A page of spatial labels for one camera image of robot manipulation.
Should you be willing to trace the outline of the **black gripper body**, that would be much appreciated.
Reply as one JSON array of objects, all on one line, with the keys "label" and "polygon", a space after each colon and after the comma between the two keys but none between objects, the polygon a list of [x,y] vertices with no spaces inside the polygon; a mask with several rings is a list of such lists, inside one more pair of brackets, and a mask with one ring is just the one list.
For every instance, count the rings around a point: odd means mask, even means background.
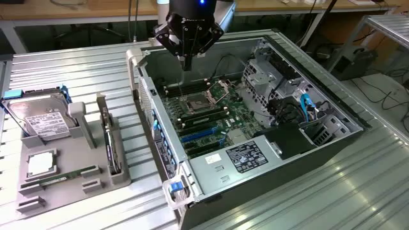
[{"label": "black gripper body", "polygon": [[214,24],[216,0],[170,0],[168,13],[168,26],[173,31],[200,27],[208,30]]}]

